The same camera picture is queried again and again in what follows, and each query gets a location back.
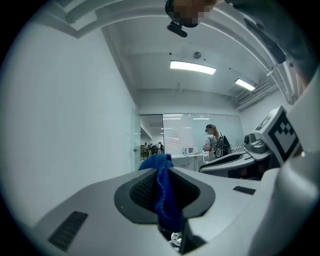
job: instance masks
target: woman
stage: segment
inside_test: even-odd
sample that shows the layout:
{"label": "woman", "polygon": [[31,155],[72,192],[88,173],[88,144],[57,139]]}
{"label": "woman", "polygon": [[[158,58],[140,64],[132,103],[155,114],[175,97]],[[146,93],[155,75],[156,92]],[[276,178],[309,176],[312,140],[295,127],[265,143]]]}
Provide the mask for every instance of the woman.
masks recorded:
{"label": "woman", "polygon": [[217,149],[217,142],[222,134],[218,132],[217,127],[213,124],[208,124],[205,127],[205,132],[207,137],[203,145],[203,150],[209,152],[209,161],[212,161],[216,158],[215,151]]}

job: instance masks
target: white wall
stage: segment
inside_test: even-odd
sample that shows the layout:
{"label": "white wall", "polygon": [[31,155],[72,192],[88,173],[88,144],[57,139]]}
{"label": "white wall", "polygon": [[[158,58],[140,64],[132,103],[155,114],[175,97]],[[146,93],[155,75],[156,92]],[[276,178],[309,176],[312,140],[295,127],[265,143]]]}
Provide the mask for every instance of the white wall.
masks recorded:
{"label": "white wall", "polygon": [[223,96],[195,90],[138,90],[137,104],[141,115],[191,113],[239,116],[239,112],[223,100]]}
{"label": "white wall", "polygon": [[240,119],[244,134],[252,132],[274,108],[282,105],[289,112],[292,108],[280,90],[276,90],[255,105],[240,112]]}
{"label": "white wall", "polygon": [[134,169],[123,159],[132,159],[136,106],[100,30],[75,39],[30,24],[1,83],[1,181],[28,226],[81,188]]}

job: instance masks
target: person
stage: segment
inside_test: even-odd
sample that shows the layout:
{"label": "person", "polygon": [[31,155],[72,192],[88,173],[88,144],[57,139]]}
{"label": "person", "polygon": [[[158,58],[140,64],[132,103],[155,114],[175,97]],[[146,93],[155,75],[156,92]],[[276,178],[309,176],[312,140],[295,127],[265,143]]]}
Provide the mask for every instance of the person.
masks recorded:
{"label": "person", "polygon": [[[318,67],[319,58],[304,32],[275,0],[224,0],[242,13],[247,28],[266,45],[278,64],[288,60],[304,87]],[[167,0],[165,11],[173,22],[194,28],[204,13],[223,0]]]}
{"label": "person", "polygon": [[203,150],[205,152],[209,152],[209,161],[212,161],[216,158],[215,151],[217,148],[217,142],[222,134],[218,132],[217,127],[213,124],[208,124],[205,127],[205,131],[207,133],[207,137],[205,144],[203,145]]}

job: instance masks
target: black vent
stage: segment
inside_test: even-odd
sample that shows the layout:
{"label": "black vent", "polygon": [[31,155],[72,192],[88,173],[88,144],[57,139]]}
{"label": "black vent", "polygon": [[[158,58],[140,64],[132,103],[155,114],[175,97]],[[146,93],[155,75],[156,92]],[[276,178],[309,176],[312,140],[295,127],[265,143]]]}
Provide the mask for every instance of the black vent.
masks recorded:
{"label": "black vent", "polygon": [[48,241],[60,250],[66,252],[87,217],[88,214],[86,213],[74,211],[54,231]]}

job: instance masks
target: doorway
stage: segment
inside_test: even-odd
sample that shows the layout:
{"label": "doorway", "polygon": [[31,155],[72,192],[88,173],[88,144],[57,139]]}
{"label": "doorway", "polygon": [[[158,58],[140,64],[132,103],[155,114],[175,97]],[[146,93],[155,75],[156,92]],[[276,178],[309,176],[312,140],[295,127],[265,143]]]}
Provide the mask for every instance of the doorway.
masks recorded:
{"label": "doorway", "polygon": [[141,162],[154,154],[164,154],[164,123],[162,114],[144,114],[141,119]]}

